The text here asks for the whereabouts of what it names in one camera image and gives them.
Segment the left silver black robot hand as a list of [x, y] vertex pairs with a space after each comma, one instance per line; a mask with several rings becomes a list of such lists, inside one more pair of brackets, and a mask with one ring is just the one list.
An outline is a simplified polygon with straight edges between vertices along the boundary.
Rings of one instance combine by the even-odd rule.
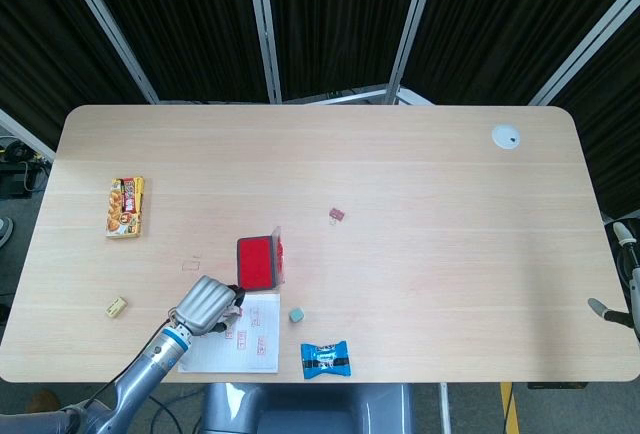
[[229, 331], [241, 317], [246, 291], [203, 275], [169, 314], [193, 336]]

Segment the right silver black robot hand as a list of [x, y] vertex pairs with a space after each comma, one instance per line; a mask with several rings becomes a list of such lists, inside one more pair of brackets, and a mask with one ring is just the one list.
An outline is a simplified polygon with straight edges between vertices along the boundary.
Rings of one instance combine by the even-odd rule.
[[623, 221], [613, 222], [612, 232], [619, 246], [616, 271], [628, 309], [616, 311], [595, 298], [589, 298], [587, 303], [597, 316], [632, 329], [639, 338], [639, 241]]

